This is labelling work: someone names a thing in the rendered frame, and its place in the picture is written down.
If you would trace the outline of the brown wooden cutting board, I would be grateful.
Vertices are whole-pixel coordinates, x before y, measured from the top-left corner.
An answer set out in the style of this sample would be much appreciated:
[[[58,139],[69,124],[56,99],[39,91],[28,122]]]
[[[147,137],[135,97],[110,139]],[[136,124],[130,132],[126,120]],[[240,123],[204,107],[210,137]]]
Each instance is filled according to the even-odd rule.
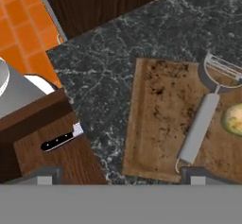
[[[175,171],[180,147],[201,98],[209,90],[200,82],[195,62],[138,59],[130,103],[123,160],[125,175],[179,182]],[[242,137],[226,131],[223,112],[242,103],[242,87],[220,95],[216,112],[194,165],[242,183]]]

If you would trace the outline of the brown wooden drawer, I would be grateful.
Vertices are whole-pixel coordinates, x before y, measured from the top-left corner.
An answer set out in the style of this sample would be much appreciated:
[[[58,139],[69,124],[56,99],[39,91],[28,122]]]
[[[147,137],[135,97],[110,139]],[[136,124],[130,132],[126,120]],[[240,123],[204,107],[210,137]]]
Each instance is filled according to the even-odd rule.
[[[105,184],[85,134],[49,152],[41,144],[73,130],[78,121],[63,89],[0,119],[0,183],[56,172],[62,184]]]

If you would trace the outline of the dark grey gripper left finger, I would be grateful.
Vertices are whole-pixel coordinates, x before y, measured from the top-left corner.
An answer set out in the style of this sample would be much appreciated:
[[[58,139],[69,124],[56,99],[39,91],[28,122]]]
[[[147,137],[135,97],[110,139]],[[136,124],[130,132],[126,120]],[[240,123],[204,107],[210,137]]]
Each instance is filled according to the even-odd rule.
[[[26,185],[57,185],[62,184],[62,169],[59,167],[44,167],[23,176],[21,178],[8,181],[8,184]]]

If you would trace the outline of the grey and white rounded object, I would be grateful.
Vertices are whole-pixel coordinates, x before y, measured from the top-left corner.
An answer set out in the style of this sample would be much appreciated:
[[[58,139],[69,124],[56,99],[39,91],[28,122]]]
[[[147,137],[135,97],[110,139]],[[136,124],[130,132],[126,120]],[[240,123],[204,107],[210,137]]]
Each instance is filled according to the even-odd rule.
[[[0,119],[58,89],[38,75],[22,75],[0,57]]]

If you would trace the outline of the grey peeler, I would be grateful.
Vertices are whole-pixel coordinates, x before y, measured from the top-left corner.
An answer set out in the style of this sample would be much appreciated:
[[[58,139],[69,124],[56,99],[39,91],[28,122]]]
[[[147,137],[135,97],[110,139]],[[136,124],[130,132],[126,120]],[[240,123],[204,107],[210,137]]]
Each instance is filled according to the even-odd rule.
[[[209,70],[215,70],[220,76],[235,81],[221,83],[214,78]],[[209,90],[201,99],[192,124],[186,133],[175,162],[175,171],[180,172],[179,163],[192,165],[199,154],[202,142],[215,114],[220,95],[242,87],[242,67],[224,60],[211,52],[207,52],[203,62],[199,64],[199,80]]]

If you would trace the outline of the black-handled knife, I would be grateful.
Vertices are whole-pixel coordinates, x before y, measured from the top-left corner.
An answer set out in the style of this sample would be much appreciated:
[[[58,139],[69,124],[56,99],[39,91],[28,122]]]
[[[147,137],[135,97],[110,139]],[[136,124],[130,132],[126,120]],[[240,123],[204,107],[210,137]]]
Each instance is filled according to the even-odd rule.
[[[79,135],[83,133],[82,126],[80,123],[76,123],[73,125],[73,130],[71,132],[67,132],[57,138],[54,138],[50,141],[44,142],[41,144],[41,150],[44,152],[52,151],[60,146],[65,145],[66,143],[72,141]]]

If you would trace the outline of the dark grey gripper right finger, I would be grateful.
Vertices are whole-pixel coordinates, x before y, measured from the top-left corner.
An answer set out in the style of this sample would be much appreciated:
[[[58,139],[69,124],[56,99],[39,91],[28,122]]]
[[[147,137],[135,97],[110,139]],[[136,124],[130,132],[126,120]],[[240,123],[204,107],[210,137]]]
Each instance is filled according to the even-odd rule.
[[[204,167],[192,166],[181,168],[181,183],[187,185],[220,185],[236,184],[236,181],[216,176]]]

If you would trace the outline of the green cucumber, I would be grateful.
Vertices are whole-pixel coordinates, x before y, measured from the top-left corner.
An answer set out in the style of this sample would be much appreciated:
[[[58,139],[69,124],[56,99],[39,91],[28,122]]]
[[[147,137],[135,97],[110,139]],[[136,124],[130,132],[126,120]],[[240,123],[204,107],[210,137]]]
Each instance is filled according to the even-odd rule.
[[[224,111],[221,125],[229,133],[242,136],[242,103],[235,104]]]

